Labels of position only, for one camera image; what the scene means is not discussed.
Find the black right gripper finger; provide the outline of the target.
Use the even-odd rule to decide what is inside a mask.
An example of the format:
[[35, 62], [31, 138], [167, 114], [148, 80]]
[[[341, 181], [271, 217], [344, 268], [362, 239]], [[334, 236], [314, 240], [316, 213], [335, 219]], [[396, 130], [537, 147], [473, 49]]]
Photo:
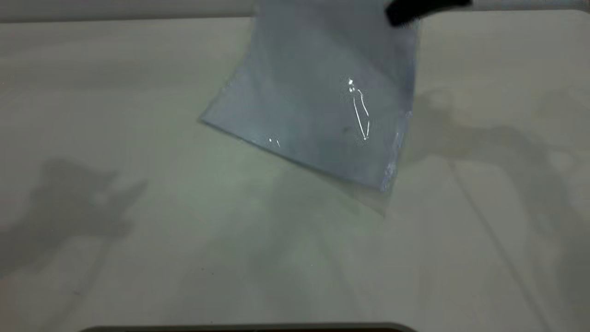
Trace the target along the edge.
[[402, 27], [434, 13], [472, 6], [472, 0], [393, 0], [385, 8], [392, 27]]

